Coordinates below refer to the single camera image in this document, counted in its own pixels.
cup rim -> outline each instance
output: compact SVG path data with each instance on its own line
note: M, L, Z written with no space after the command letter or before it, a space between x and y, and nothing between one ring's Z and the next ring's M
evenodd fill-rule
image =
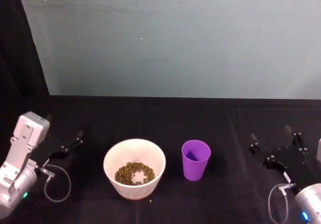
M187 144L187 143L190 142L190 141L198 141L198 142L203 143L203 144L209 149L209 151L210 151L208 157L207 157L206 159L200 160L200 161L191 160L190 158L188 158L188 157L184 154L183 148L184 148L184 145ZM195 163L201 163L201 162L208 161L208 160L210 159L210 157L211 157L211 154L212 154L212 151L211 151L210 146L209 146L208 144L206 144L206 143L205 143L204 141L202 141L202 140L187 140L187 141L182 145L182 155L183 155L184 157L186 157L189 161L192 161L192 162L195 162Z
M125 185L125 184L122 184L122 183L114 180L114 178L112 178L112 177L107 173L107 171L106 171L106 169L105 169L104 163L105 163L105 161L106 161L106 159L107 159L108 153L109 153L110 151L112 151L113 148L115 148L117 145L124 144L124 142L131 142L131 141L144 141L144 142L147 142L147 143L149 143L149 144L154 145L154 147L160 152L160 154L161 154L161 156L162 156L162 159L163 159L163 161L164 161L162 170L161 170L160 173L155 177L155 179L152 180L152 181L150 181L150 182L148 182L148 183L142 184L142 185ZM162 176L162 174L164 173L165 167L166 167L166 157L165 157L165 154L164 154L164 152L162 151L162 149L161 149L157 144L153 143L152 141L145 140L145 139L128 139L128 140L123 140L123 141L115 144L114 146L112 146L112 147L107 151L107 153L106 153L106 155L105 155L105 158L104 158L104 161L103 161L104 172L105 172L106 176L108 177L108 179L109 179L111 182L113 182L113 183L115 183L116 185L118 185L118 186L127 187L127 188L140 188L140 187L145 187L145 186L148 186L148 185L150 185L150 184L158 181L158 180L160 179L160 177Z

purple cup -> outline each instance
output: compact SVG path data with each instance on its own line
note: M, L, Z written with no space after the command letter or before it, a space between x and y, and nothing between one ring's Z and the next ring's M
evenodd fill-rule
M200 140L189 140L182 146L183 171L186 179L197 181L202 178L211 156L210 147Z

table surface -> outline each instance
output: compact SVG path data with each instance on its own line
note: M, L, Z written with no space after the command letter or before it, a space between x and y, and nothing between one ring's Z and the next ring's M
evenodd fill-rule
M19 115L52 115L50 134L66 143L84 130L84 145L54 161L70 174L72 192L63 203L43 193L45 177L3 223L272 223L267 210L271 188L284 179L249 152L250 134L269 150L286 145L284 126L300 131L316 157L321 138L318 100L188 99L51 96L0 103L1 163ZM103 171L106 152L116 143L142 138L159 145L167 166L146 199L118 195ZM181 147L190 139L206 142L212 156L200 181L184 178ZM57 172L49 193L59 198L66 180ZM285 203L275 194L273 215L282 221ZM304 223L291 193L287 223Z

green lentil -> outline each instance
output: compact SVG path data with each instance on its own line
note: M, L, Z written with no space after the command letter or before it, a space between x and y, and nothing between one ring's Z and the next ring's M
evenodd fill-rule
M133 183L131 180L136 172L144 172L144 178L143 183L140 181ZM155 179L155 173L154 170L149 168L147 165L144 165L143 163L137 163L128 162L125 166L120 167L119 170L115 174L115 180L119 183L125 184L125 185L142 185L145 183L148 183Z

black fabric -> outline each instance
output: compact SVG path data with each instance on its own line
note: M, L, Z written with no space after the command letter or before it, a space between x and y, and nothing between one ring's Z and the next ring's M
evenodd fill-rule
M0 0L0 96L48 94L21 0Z
M0 103L1 161L18 116L29 110L43 116L51 113L50 135L62 141L84 129L84 146L68 159L53 162L72 179L72 193L64 203L45 198L46 178L40 176L28 198L1 224L272 223L268 194L284 179L250 154L250 134L254 132L264 147L273 150L286 144L283 128L290 125L303 134L312 159L321 137L318 100L50 97ZM129 138L155 142L167 159L157 188L139 201L120 197L102 167L108 149ZM212 150L205 174L197 182L186 180L182 171L181 146L189 139L203 140ZM49 192L60 198L67 182L56 173ZM304 223L291 193L288 199L287 223ZM273 215L282 221L285 203L277 192L272 206Z

